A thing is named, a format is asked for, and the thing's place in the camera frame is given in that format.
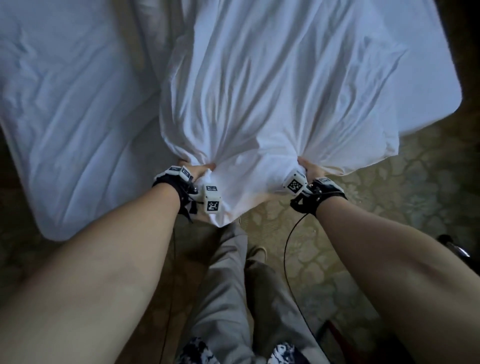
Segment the wrist-mounted device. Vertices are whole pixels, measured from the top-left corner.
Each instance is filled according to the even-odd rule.
[[[190,222],[192,222],[190,214],[198,213],[197,204],[204,206],[206,214],[216,214],[220,210],[222,197],[217,186],[204,184],[202,191],[199,192],[193,184],[192,174],[185,166],[171,166],[165,172],[156,175],[152,187],[159,183],[167,183],[175,188],[180,198],[179,214],[185,216]]]
[[[347,200],[343,189],[331,179],[317,178],[308,184],[305,175],[298,170],[287,177],[283,188],[295,195],[295,198],[290,201],[290,206],[302,214],[315,216],[318,206],[333,196],[340,196]]]

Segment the person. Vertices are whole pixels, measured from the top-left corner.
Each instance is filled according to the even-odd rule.
[[[299,163],[309,181],[324,177],[320,167]],[[188,165],[194,179],[214,167]],[[0,362],[115,362],[156,289],[180,200],[159,183],[72,237],[2,308]],[[417,362],[478,362],[480,278],[460,259],[340,196],[323,200],[314,214]],[[179,363],[281,363],[288,351],[299,363],[327,362],[264,255],[247,251],[239,226],[225,229],[180,339]]]

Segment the black cable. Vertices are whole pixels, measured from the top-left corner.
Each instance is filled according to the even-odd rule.
[[[170,317],[172,316],[172,306],[173,306],[173,291],[175,289],[175,260],[176,260],[176,242],[175,242],[175,228],[173,229],[173,266],[172,266],[172,294],[170,298],[170,308],[168,309],[168,319],[167,319],[167,327],[165,328],[165,336],[163,338],[163,345],[162,345],[162,353],[160,354],[160,360],[158,364],[162,363],[163,352],[165,351],[165,344],[167,343],[167,334],[168,334],[168,326],[170,325]]]
[[[300,224],[300,221],[302,221],[304,218],[307,217],[308,214],[305,214],[303,215],[300,220],[297,221],[297,223],[293,226],[292,230],[290,231],[290,234],[288,234],[288,237],[287,237],[287,241],[285,242],[285,249],[283,250],[283,273],[285,274],[285,280],[287,281],[287,286],[288,286],[288,290],[290,291],[290,295],[292,296],[293,298],[293,302],[295,302],[295,304],[297,305],[298,309],[299,309],[299,312],[300,312],[300,315],[303,317],[303,320],[305,321],[305,324],[307,325],[308,327],[308,330],[310,330],[310,333],[312,334],[313,337],[315,337],[315,334],[312,332],[312,330],[310,329],[310,326],[308,326],[308,323],[307,323],[307,320],[305,319],[305,316],[303,315],[303,312],[300,310],[300,306],[297,302],[297,299],[295,298],[295,295],[293,294],[292,292],[292,288],[290,287],[290,283],[288,281],[288,276],[287,276],[287,264],[285,262],[285,258],[287,256],[287,247],[288,247],[288,241],[290,240],[290,236],[292,235],[293,231],[295,230],[295,228],[297,227],[298,224]]]

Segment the pant leg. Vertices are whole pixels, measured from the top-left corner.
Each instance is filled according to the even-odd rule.
[[[183,329],[177,356],[192,337],[200,337],[220,363],[251,363],[244,278],[247,235],[231,224],[220,243]]]
[[[269,358],[283,342],[293,344],[312,364],[329,363],[315,341],[287,286],[268,265],[248,260],[247,303],[255,321],[253,351]]]

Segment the gray pants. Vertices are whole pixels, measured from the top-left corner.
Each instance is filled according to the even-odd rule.
[[[281,278],[266,264],[245,261],[247,234],[231,224],[220,243],[198,290],[178,352],[191,338],[200,337],[221,364],[260,364],[286,341],[311,364],[328,363]],[[245,301],[255,321],[253,347]]]

